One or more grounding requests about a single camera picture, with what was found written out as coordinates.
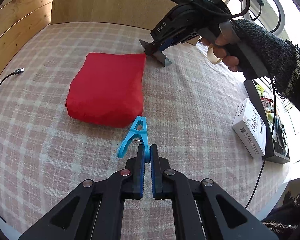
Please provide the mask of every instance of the white ring lamp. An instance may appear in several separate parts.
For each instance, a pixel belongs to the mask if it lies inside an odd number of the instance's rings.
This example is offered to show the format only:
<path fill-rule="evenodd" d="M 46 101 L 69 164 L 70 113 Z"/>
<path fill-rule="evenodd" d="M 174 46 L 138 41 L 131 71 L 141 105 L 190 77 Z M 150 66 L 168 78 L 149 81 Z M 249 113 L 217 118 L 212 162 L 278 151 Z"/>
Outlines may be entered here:
<path fill-rule="evenodd" d="M 284 29 L 285 16 L 284 16 L 284 11 L 283 11 L 282 5 L 279 2 L 279 0 L 273 0 L 273 1 L 276 4 L 276 6 L 279 10 L 279 14 L 281 16 L 281 21 L 280 21 L 279 27 L 273 32 L 274 35 L 278 36 L 282 33 L 282 31 Z M 245 8 L 246 4 L 247 4 L 246 0 L 242 0 L 242 8 Z M 243 17 L 247 20 L 250 20 L 250 21 L 252 20 L 250 14 L 249 14 L 249 11 Z"/>

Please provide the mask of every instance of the clothespin jaw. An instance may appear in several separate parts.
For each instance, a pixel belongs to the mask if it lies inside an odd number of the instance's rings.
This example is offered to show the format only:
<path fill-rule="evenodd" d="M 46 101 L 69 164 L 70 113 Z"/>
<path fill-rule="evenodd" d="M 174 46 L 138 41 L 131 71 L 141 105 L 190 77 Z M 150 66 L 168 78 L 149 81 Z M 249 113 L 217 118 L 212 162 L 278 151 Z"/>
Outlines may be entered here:
<path fill-rule="evenodd" d="M 137 127 L 139 125 L 142 126 L 142 130 L 137 130 Z M 137 116 L 137 118 L 134 120 L 126 138 L 120 144 L 120 147 L 117 152 L 118 158 L 124 157 L 130 143 L 135 138 L 139 138 L 142 141 L 142 144 L 145 147 L 145 162 L 149 163 L 150 162 L 150 147 L 149 147 L 149 143 L 148 143 L 146 117 L 144 117 L 144 116 L 142 116 L 142 117 Z"/>

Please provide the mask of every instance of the plaid tablecloth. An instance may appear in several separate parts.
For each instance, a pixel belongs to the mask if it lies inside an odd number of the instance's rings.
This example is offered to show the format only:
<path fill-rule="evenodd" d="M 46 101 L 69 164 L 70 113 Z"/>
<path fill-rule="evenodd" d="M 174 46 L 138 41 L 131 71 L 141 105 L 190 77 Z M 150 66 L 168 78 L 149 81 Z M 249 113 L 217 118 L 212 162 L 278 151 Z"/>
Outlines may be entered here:
<path fill-rule="evenodd" d="M 142 53 L 148 30 L 106 23 L 49 25 L 11 60 L 1 77 L 25 68 L 0 87 L 0 214 L 24 232 L 84 179 L 99 181 L 124 168 L 116 150 L 129 127 L 79 122 L 65 108 L 69 85 L 89 52 Z M 173 65 L 146 60 L 144 116 L 149 143 L 188 178 L 215 180 L 245 205 L 262 160 L 253 160 L 232 130 L 238 104 L 247 97 L 242 80 L 205 48 L 179 44 L 165 51 Z M 266 162 L 249 206 L 258 212 L 276 192 L 289 165 Z M 171 201 L 152 199 L 146 165 L 141 201 L 125 202 L 122 239 L 174 239 Z"/>

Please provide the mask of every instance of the usb connector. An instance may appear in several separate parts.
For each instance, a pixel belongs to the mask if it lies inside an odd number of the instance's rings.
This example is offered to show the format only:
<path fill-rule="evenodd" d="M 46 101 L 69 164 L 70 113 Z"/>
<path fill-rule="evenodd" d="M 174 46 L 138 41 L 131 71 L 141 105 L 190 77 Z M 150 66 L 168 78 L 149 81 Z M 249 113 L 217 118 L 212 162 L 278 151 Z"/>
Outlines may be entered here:
<path fill-rule="evenodd" d="M 25 71 L 24 68 L 19 68 L 19 69 L 17 69 L 17 70 L 14 71 L 14 74 L 17 75 L 17 74 L 22 73 L 23 71 Z"/>

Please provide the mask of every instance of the metal rivet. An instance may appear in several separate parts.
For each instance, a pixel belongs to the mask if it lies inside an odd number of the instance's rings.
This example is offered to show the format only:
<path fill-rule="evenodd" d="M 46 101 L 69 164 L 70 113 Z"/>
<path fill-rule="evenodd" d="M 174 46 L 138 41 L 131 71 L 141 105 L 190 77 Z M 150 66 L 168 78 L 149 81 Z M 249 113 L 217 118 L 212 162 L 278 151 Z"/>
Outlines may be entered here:
<path fill-rule="evenodd" d="M 131 172 L 130 172 L 129 170 L 127 170 L 127 169 L 124 169 L 124 170 L 120 171 L 120 174 L 121 174 L 122 176 L 128 176 L 128 175 L 131 174 Z"/>
<path fill-rule="evenodd" d="M 82 182 L 82 185 L 83 185 L 84 187 L 91 187 L 92 184 L 93 184 L 93 182 L 92 182 L 91 179 L 86 179 L 86 180 L 84 180 L 84 181 Z"/>
<path fill-rule="evenodd" d="M 202 182 L 203 182 L 203 185 L 205 185 L 206 187 L 211 187 L 213 185 L 212 179 L 204 179 Z"/>
<path fill-rule="evenodd" d="M 176 172 L 173 169 L 166 169 L 164 171 L 164 173 L 167 174 L 167 175 L 169 175 L 169 176 L 171 176 L 171 175 L 175 174 Z"/>

